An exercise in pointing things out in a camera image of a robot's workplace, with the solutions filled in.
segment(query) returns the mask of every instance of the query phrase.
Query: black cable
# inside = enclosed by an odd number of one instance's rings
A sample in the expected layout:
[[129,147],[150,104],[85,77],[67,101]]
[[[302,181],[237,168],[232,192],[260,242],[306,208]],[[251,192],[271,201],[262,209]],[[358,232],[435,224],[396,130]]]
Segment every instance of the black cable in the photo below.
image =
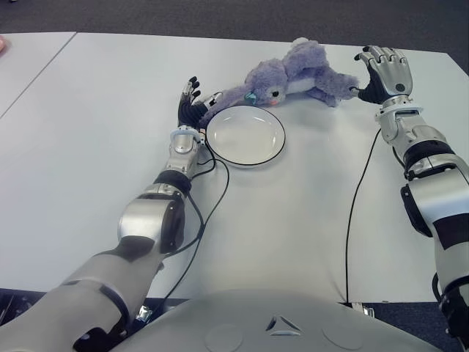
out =
[[438,274],[437,273],[435,273],[435,275],[433,275],[432,290],[433,290],[433,294],[435,295],[435,298],[437,299],[437,302],[440,303],[441,302],[441,294],[438,291]]
[[396,160],[399,162],[399,164],[401,164],[402,168],[405,169],[405,165],[402,162],[402,160],[399,158],[399,156],[397,155],[396,148],[394,148],[394,147],[393,147],[393,154],[394,154],[394,157],[396,158]]
[[213,151],[212,151],[208,146],[207,146],[207,149],[208,149],[208,151],[210,152],[210,156],[211,156],[212,158],[208,159],[207,161],[205,161],[205,162],[203,162],[202,164],[199,164],[199,165],[205,165],[205,164],[208,163],[210,160],[213,161],[213,165],[212,165],[212,167],[210,167],[208,170],[205,170],[205,171],[199,172],[198,174],[195,174],[195,175],[192,177],[192,179],[197,178],[198,176],[202,176],[202,175],[208,174],[209,172],[212,172],[212,171],[215,169],[215,164],[216,164],[216,162],[215,162],[215,156],[213,155]]
[[346,303],[349,303],[349,237],[350,237],[350,224],[352,223],[352,214],[353,214],[353,207],[355,206],[355,201],[357,199],[358,189],[365,177],[366,169],[368,169],[369,160],[372,157],[374,145],[376,144],[376,140],[380,135],[381,128],[376,132],[376,136],[374,136],[372,147],[369,151],[368,159],[366,159],[365,168],[363,169],[363,173],[361,174],[360,180],[358,181],[357,188],[355,189],[355,194],[353,194],[352,206],[350,207],[350,214],[349,214],[349,223],[347,225],[347,238],[345,239],[345,298]]
[[[166,256],[166,258],[168,257],[172,257],[173,255],[176,255],[176,254],[179,254],[180,252],[183,252],[185,251],[186,249],[188,249],[189,247],[191,247],[192,245],[195,244],[195,242],[197,242],[197,246],[192,254],[192,258],[191,260],[189,261],[189,264],[188,266],[186,267],[186,269],[184,270],[184,272],[182,273],[181,277],[179,278],[179,280],[177,280],[176,284],[173,286],[173,288],[168,292],[168,294],[163,298],[163,300],[159,303],[159,305],[157,305],[157,307],[153,310],[153,313],[150,315],[149,317],[149,320],[147,322],[147,324],[151,323],[152,321],[154,321],[156,318],[157,318],[157,313],[158,311],[160,310],[160,308],[165,304],[165,302],[168,300],[169,296],[176,290],[176,288],[179,286],[179,284],[181,283],[181,281],[184,279],[184,276],[187,274],[187,272],[189,271],[189,269],[191,268],[191,265],[192,265],[192,262],[194,261],[195,257],[196,257],[196,254],[197,254],[197,251],[199,249],[199,246],[200,246],[200,243],[202,241],[202,237],[204,235],[204,231],[205,231],[205,228],[207,226],[207,223],[210,219],[210,217],[213,215],[213,213],[215,212],[216,208],[218,207],[218,205],[220,204],[221,200],[225,197],[225,194],[226,194],[226,191],[228,190],[228,186],[229,186],[229,169],[228,169],[228,166],[220,159],[215,159],[215,156],[213,155],[213,152],[212,150],[210,150],[210,148],[208,148],[208,150],[210,151],[210,154],[212,155],[212,159],[210,160],[213,160],[213,164],[214,166],[210,169],[210,171],[213,171],[213,169],[215,168],[215,165],[217,162],[219,163],[222,163],[223,166],[225,167],[225,170],[226,170],[226,185],[225,185],[225,189],[223,191],[223,193],[220,195],[220,198],[218,198],[218,201],[216,202],[216,204],[213,206],[212,210],[210,211],[208,217],[207,217],[207,220],[205,220],[205,222],[203,221],[203,218],[202,218],[202,214],[200,212],[200,209],[199,207],[197,206],[197,204],[194,202],[191,194],[189,193],[188,194],[188,198],[189,198],[189,201],[191,202],[192,206],[194,207],[196,213],[197,213],[197,216],[199,217],[199,220],[200,220],[200,224],[201,226],[199,227],[199,231],[197,232],[197,236],[189,243],[187,244],[186,246],[178,249],[177,251],[171,253],[170,255]],[[204,175],[204,174],[207,174],[207,172],[200,172],[199,174],[197,174],[196,176],[201,176],[201,175]]]

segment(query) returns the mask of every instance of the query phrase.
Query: plush toy ear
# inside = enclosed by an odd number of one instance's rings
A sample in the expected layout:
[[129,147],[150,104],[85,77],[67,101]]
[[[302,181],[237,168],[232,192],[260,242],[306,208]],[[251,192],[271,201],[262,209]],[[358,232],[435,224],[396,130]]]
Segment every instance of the plush toy ear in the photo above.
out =
[[244,96],[244,101],[246,103],[250,103],[251,105],[256,105],[257,103],[257,95],[255,95],[253,92],[249,92]]
[[242,86],[238,86],[235,88],[231,88],[228,90],[224,90],[221,96],[221,99],[217,101],[217,103],[212,106],[203,116],[200,121],[200,126],[205,127],[208,125],[208,122],[212,119],[215,114],[220,112],[223,109],[226,109],[230,106],[236,105],[238,103],[243,103],[245,97],[249,94],[253,94],[251,92],[252,86],[250,84],[244,84]]

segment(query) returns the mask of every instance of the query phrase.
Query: white table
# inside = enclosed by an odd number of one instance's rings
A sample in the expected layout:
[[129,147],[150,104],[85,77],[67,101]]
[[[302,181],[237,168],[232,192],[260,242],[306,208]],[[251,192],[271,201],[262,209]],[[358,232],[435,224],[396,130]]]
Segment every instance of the white table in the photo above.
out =
[[[211,94],[288,48],[77,34],[0,121],[0,267],[9,268],[0,271],[0,287],[49,290],[88,257],[114,247],[122,209],[167,159],[184,82],[197,75]],[[327,46],[332,67],[365,85],[365,67],[352,59],[359,51]],[[468,77],[447,54],[406,54],[426,121],[468,161]],[[304,98],[269,110],[287,132],[284,151],[268,166],[231,168],[226,198],[174,297],[274,287],[344,299],[347,218],[378,129],[377,106],[354,99],[331,109]],[[203,214],[224,181],[220,168],[194,182]],[[407,220],[404,184],[391,149],[379,140],[350,234],[353,301],[433,300],[433,243]],[[190,207],[187,223],[193,237],[198,224]],[[165,296],[189,254],[165,262],[149,296]]]
[[3,34],[7,47],[0,52],[0,118],[73,35]]

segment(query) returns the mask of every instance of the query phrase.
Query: white plate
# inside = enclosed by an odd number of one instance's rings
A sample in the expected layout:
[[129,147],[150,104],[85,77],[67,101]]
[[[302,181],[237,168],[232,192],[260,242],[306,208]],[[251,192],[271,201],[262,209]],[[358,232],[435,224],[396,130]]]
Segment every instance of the white plate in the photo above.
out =
[[256,166],[275,158],[285,145],[284,126],[269,111],[232,106],[207,126],[213,152],[235,166]]

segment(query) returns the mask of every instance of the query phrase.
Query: stuffed animal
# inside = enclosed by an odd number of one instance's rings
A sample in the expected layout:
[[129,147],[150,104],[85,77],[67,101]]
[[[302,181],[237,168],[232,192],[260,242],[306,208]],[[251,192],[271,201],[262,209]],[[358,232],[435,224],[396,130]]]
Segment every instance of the stuffed animal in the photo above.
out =
[[324,46],[315,40],[298,38],[282,59],[261,62],[245,79],[242,86],[223,91],[223,95],[201,120],[207,126],[219,111],[233,105],[277,105],[288,94],[305,92],[328,106],[337,106],[341,99],[353,98],[350,87],[358,79],[337,73],[329,66]]

